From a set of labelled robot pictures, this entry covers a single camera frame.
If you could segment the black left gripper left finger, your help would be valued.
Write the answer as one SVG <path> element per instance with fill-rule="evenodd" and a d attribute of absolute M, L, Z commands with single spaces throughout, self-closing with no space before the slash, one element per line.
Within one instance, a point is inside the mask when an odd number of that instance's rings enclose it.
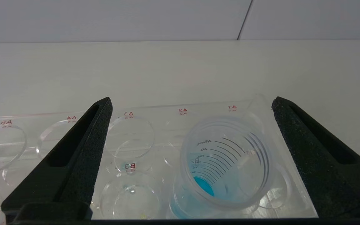
<path fill-rule="evenodd" d="M 113 112 L 95 102 L 2 202 L 6 219 L 90 219 L 90 204 Z"/>

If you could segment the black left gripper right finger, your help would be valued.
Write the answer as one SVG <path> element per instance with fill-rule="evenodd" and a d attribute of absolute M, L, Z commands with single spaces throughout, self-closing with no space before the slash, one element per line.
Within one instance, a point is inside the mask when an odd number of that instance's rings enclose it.
<path fill-rule="evenodd" d="M 360 218 L 360 155 L 282 97 L 274 118 L 320 218 Z"/>

